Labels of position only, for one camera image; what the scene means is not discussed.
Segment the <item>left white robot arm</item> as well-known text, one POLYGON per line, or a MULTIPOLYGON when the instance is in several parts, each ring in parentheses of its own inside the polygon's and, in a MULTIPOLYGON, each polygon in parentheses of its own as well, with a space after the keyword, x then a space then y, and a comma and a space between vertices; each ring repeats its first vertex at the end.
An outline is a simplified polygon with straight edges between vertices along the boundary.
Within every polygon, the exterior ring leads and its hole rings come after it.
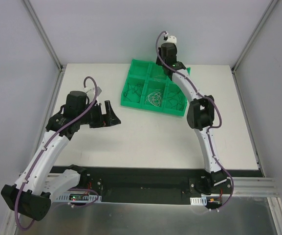
POLYGON ((121 124, 110 101, 105 101, 106 113, 102 113, 97 100, 100 93, 97 88, 67 95, 66 103, 49 119, 42 143, 27 168, 13 185, 3 186, 1 195, 9 209, 40 221, 51 203, 65 191, 88 188, 87 170, 74 164, 53 181, 47 183, 46 179, 57 157, 82 125, 104 128, 121 124))

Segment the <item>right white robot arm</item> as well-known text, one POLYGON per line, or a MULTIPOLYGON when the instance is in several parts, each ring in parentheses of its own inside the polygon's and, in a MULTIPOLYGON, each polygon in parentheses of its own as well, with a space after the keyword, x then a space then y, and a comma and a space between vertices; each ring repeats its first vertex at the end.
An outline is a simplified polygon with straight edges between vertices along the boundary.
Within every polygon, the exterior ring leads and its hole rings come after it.
POLYGON ((157 48, 157 64, 161 65, 164 73, 180 88, 189 101, 187 112, 188 125, 194 129, 204 157, 205 175, 195 183, 195 190, 210 195, 222 187, 221 180, 215 173, 221 171, 215 162, 217 150, 213 143, 211 130, 215 118, 214 99, 200 93, 190 80, 186 67, 177 61, 177 48, 174 43, 165 42, 157 48))

